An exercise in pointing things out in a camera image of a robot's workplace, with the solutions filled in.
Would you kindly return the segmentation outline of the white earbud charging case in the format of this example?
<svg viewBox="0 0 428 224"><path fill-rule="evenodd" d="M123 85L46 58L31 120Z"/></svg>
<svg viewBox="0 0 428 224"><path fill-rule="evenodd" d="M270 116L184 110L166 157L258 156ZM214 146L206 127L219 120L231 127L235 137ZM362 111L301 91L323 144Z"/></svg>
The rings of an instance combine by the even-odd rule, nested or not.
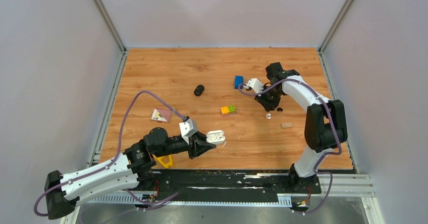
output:
<svg viewBox="0 0 428 224"><path fill-rule="evenodd" d="M222 130L214 130L206 133L206 142L210 144L223 144L226 141L225 132Z"/></svg>

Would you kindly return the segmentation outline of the black earbud charging case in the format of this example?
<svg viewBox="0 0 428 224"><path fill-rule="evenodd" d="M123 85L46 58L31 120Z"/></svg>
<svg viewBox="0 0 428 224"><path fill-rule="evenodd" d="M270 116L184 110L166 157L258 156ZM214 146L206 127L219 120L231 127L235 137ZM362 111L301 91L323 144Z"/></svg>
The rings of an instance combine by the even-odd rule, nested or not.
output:
<svg viewBox="0 0 428 224"><path fill-rule="evenodd" d="M203 85L197 85L196 88L194 89L193 94L195 96L201 96L204 90L205 90L205 87Z"/></svg>

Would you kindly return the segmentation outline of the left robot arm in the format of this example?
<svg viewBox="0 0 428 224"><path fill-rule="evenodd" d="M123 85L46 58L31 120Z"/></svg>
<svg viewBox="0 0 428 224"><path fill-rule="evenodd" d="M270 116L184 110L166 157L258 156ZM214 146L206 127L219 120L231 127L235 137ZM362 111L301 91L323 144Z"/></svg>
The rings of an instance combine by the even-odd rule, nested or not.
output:
<svg viewBox="0 0 428 224"><path fill-rule="evenodd" d="M149 190L154 186L151 168L156 165L156 157L187 152L193 159L226 139L222 130L203 134L186 123L180 130L179 136L170 137L164 128L153 128L118 158L69 174L50 172L44 186L48 219L62 218L77 206L111 192L137 186Z"/></svg>

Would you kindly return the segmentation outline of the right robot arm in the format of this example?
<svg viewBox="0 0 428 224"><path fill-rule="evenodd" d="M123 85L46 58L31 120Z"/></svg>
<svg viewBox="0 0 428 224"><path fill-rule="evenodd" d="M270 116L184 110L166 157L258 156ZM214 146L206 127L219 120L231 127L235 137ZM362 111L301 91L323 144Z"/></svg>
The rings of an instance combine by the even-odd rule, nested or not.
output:
<svg viewBox="0 0 428 224"><path fill-rule="evenodd" d="M288 185L294 192L302 192L314 179L319 165L328 155L340 155L341 144L347 141L344 104L330 100L309 86L296 70L284 70L276 62L266 67L268 83L250 79L247 90L265 111L275 110L282 96L289 96L306 113L304 139L307 144L301 157L290 167Z"/></svg>

